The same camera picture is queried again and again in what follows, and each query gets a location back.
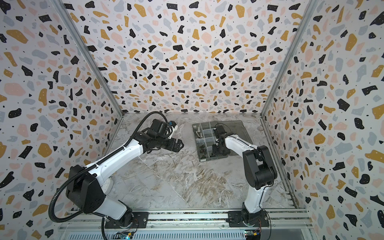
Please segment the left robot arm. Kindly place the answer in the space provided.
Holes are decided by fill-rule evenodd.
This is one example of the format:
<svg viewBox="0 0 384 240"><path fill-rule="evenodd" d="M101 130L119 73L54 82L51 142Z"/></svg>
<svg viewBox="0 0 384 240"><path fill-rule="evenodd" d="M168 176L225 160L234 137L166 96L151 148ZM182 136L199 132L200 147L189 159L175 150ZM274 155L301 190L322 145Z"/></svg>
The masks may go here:
<svg viewBox="0 0 384 240"><path fill-rule="evenodd" d="M77 165L71 168L70 177L81 171L85 173L69 183L66 197L85 214L100 215L117 221L122 228L127 227L134 215L126 204L110 197L116 182L113 174L143 154L160 149L178 153L184 144L173 138L177 129L174 121L166 123L155 119L150 127L135 131L124 145L111 154L85 167Z"/></svg>

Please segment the clear plastic organizer box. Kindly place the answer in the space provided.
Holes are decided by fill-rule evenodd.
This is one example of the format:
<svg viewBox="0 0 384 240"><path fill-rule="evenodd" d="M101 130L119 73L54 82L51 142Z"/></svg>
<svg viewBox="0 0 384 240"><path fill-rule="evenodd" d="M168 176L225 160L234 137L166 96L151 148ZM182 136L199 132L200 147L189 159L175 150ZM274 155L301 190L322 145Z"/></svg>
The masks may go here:
<svg viewBox="0 0 384 240"><path fill-rule="evenodd" d="M238 135L244 141L252 144L252 140L242 121L212 121L206 123L197 123L192 125L193 133L196 140L198 158L200 162L224 159L229 156L236 156L233 151L224 155L217 155L214 147L219 147L219 143L224 141L219 140L219 133L216 129L222 130L222 134L233 133Z"/></svg>

